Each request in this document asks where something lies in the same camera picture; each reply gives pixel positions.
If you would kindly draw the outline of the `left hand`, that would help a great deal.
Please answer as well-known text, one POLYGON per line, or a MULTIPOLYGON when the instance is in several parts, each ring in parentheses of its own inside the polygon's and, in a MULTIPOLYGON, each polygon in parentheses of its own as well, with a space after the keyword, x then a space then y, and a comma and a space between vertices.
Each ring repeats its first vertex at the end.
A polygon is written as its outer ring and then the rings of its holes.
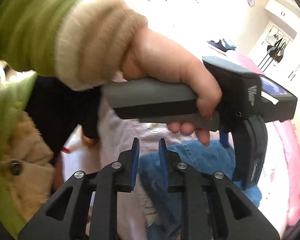
POLYGON ((132 39, 121 67, 124 79, 153 77, 188 85, 198 96, 197 108, 209 119, 222 98, 219 84, 197 57, 147 26, 132 39))

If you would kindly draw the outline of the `green sleeved left forearm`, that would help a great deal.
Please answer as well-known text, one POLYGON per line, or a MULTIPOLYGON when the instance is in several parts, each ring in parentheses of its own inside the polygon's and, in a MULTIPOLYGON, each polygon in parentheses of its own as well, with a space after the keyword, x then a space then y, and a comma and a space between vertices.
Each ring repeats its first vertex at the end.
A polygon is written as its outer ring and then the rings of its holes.
POLYGON ((146 25, 123 0, 0 0, 0 60, 85 90, 113 78, 146 25))

